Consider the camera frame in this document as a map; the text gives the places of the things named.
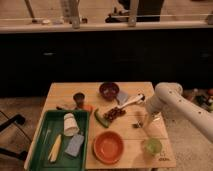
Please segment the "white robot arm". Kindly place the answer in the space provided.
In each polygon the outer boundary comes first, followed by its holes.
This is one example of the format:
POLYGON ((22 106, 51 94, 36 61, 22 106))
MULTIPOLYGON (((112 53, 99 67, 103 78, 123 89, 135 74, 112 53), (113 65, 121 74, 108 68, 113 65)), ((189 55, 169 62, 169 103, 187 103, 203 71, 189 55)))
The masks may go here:
POLYGON ((154 94, 145 102, 147 113, 154 117, 165 106, 174 108, 213 143, 213 114, 185 99, 182 92, 183 88, 178 83, 158 83, 154 94))

